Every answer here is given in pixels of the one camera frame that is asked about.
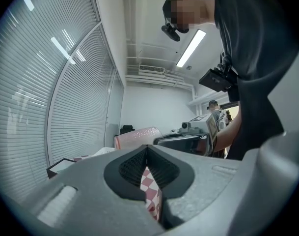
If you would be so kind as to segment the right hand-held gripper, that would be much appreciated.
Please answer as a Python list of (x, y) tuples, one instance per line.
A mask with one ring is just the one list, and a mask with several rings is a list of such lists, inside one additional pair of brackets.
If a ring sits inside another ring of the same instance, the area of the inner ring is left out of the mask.
[(210, 154), (208, 141), (210, 145), (213, 145), (217, 133), (213, 115), (199, 115), (190, 121), (183, 122), (178, 133), (156, 138), (153, 144), (190, 154), (208, 156)]

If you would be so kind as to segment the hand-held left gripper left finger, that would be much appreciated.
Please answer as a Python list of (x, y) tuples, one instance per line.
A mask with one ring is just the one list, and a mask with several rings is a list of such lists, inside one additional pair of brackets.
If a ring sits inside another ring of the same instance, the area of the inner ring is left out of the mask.
[(23, 202), (37, 236), (159, 236), (140, 188), (148, 147), (74, 163)]

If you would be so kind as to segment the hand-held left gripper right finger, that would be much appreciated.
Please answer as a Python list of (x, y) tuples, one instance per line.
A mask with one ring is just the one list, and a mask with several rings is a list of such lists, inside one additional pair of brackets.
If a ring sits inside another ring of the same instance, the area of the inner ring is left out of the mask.
[(148, 146), (185, 169), (162, 189), (159, 222), (146, 236), (256, 236), (282, 212), (299, 183), (299, 132), (249, 150), (241, 161)]

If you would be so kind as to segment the white plastic basket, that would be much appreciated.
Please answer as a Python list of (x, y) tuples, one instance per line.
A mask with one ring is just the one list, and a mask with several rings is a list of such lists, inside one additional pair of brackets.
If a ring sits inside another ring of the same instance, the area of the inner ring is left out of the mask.
[(107, 154), (107, 153), (111, 153), (111, 152), (114, 152), (114, 151), (116, 151), (116, 149), (114, 147), (113, 148), (112, 147), (110, 147), (110, 148), (109, 147), (103, 147), (100, 150), (98, 150), (96, 153), (94, 153), (92, 155), (92, 157)]

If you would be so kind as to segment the person's right forearm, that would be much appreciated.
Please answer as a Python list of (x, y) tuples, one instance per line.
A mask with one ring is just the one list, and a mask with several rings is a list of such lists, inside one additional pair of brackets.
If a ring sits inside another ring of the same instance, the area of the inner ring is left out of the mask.
[(213, 152), (218, 152), (232, 145), (236, 135), (240, 129), (242, 123), (241, 107), (239, 106), (238, 113), (233, 121), (219, 131), (216, 137), (216, 145), (214, 146)]

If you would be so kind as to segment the dark framed open box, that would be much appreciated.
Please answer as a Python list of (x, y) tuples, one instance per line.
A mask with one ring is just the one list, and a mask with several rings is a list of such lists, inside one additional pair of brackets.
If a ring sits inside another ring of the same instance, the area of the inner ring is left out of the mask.
[(65, 169), (67, 169), (68, 167), (73, 165), (74, 163), (76, 163), (75, 160), (70, 160), (67, 158), (63, 158), (63, 159), (59, 160), (58, 162), (56, 162), (55, 164), (53, 164), (52, 166), (47, 168), (48, 178), (49, 179), (53, 178), (58, 173), (60, 173), (61, 171), (64, 171)]

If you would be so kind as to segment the red white checkered tablecloth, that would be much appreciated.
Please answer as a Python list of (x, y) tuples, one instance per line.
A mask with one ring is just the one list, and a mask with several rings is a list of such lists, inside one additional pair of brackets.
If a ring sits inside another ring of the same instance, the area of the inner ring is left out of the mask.
[(152, 217), (159, 221), (161, 213), (161, 191), (149, 169), (146, 167), (141, 177), (140, 189), (146, 194), (146, 209)]

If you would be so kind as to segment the black bag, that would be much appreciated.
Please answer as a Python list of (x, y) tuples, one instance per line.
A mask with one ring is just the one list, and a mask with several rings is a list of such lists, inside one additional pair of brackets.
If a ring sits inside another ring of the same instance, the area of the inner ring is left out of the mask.
[(122, 128), (120, 129), (120, 135), (128, 133), (128, 132), (132, 132), (135, 131), (135, 129), (133, 129), (132, 125), (123, 125)]

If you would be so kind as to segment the black chest monitor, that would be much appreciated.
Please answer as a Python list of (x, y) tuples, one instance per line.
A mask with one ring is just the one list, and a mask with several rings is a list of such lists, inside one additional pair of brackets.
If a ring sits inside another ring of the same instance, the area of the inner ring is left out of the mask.
[(225, 92), (224, 86), (226, 84), (218, 68), (210, 69), (208, 72), (206, 72), (206, 74), (199, 79), (199, 84), (216, 92)]

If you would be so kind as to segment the white ceiling air vent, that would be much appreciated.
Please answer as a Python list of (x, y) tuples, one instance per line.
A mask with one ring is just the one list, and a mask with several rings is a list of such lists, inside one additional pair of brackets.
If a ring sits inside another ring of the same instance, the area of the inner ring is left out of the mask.
[(152, 74), (163, 75), (165, 72), (165, 69), (162, 67), (139, 65), (138, 71), (141, 73), (152, 73)]

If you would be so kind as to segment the long ceiling light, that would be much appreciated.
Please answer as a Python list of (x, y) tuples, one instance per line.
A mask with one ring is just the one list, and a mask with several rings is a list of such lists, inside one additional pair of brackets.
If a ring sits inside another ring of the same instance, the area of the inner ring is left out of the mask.
[(193, 36), (192, 40), (190, 41), (189, 45), (185, 49), (184, 53), (182, 54), (181, 58), (176, 64), (176, 67), (182, 68), (188, 59), (191, 57), (195, 49), (198, 47), (200, 42), (205, 37), (206, 33), (200, 29), (197, 30), (195, 35)]

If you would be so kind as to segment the person's black shirt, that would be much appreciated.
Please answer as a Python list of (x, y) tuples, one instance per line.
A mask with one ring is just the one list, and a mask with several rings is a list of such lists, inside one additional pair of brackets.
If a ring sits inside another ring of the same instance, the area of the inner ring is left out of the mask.
[(277, 0), (215, 0), (215, 23), (238, 74), (242, 116), (227, 157), (242, 160), (283, 132), (268, 95), (294, 61), (299, 40)]

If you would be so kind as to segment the white window blinds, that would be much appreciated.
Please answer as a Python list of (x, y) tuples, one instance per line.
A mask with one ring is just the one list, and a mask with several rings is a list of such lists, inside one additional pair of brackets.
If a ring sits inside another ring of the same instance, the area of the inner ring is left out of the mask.
[(21, 203), (53, 164), (112, 147), (123, 92), (96, 0), (13, 0), (0, 18), (0, 192)]

